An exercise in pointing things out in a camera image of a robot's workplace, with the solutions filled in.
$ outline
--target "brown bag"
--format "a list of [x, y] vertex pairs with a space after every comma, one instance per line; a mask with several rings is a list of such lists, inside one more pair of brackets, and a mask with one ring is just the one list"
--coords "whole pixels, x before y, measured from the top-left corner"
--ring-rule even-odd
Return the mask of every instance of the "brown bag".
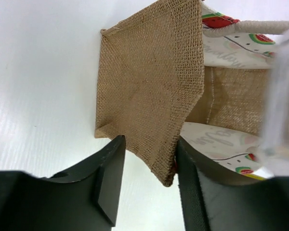
[[95, 137], [127, 149], [165, 185], [185, 118], [204, 90], [199, 0], [159, 0], [102, 30]]

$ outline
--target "bag handle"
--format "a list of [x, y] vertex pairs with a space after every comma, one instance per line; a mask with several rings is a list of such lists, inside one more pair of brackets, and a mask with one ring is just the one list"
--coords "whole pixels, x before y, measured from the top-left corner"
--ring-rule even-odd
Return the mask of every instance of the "bag handle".
[[289, 30], [289, 21], [240, 21], [222, 28], [202, 29], [205, 36], [218, 38], [234, 33], [281, 35]]

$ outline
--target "rope handle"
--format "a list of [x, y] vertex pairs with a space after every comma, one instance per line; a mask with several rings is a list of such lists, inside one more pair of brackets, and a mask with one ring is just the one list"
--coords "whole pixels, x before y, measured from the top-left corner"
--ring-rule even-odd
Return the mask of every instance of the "rope handle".
[[206, 37], [218, 38], [234, 33], [281, 35], [289, 30], [289, 21], [240, 21], [222, 28], [202, 29]]

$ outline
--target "white surface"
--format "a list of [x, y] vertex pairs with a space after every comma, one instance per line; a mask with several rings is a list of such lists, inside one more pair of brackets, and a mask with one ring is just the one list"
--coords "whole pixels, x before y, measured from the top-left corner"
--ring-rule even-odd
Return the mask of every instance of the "white surface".
[[[93, 138], [101, 28], [154, 0], [0, 0], [0, 169], [50, 176], [102, 148]], [[289, 0], [206, 0], [241, 20], [289, 20]], [[177, 181], [126, 156], [115, 231], [183, 231]]]

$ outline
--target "stitching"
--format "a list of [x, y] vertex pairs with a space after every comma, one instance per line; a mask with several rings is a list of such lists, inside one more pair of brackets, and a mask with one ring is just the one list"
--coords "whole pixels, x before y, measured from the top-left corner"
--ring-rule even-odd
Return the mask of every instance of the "stitching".
[[209, 110], [209, 114], [208, 114], [208, 118], [207, 118], [207, 124], [209, 124], [209, 120], [210, 120], [210, 116], [211, 116], [211, 112], [212, 112], [212, 107], [214, 104], [214, 72], [213, 72], [213, 67], [211, 67], [211, 85], [212, 85], [212, 103], [211, 103], [211, 107]]

